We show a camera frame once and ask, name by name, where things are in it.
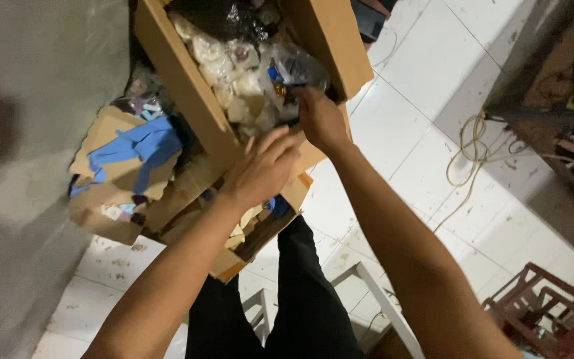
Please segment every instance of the person's left hand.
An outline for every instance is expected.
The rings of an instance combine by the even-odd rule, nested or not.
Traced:
[[[288,127],[271,131],[258,145],[251,138],[222,193],[231,196],[243,213],[273,198],[289,180],[303,140],[301,135],[290,134]]]

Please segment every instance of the black pants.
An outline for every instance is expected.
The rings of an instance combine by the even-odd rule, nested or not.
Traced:
[[[227,285],[207,277],[189,311],[187,359],[364,358],[302,216],[278,235],[278,249],[279,310],[265,349],[243,313],[238,276]]]

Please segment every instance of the hand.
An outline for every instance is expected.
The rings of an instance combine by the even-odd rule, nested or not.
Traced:
[[[302,141],[298,135],[290,134],[288,127],[271,131],[257,146],[253,137],[249,140],[245,157],[234,167],[222,191],[233,198],[241,215],[283,189],[300,158],[298,148]]]
[[[342,112],[314,87],[296,89],[300,100],[300,126],[307,140],[327,157],[351,143]]]

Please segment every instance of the gray wall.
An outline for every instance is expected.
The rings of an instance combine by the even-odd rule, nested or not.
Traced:
[[[68,165],[128,79],[126,0],[0,0],[0,358],[32,355],[89,237]]]

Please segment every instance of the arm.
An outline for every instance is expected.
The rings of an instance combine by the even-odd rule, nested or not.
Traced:
[[[480,308],[447,249],[349,140],[342,114],[306,89],[300,121],[331,159],[427,358],[522,358]]]
[[[198,296],[217,253],[241,216],[274,197],[299,158],[300,140],[273,131],[233,170],[221,193],[150,264],[109,314],[84,358],[161,358]]]

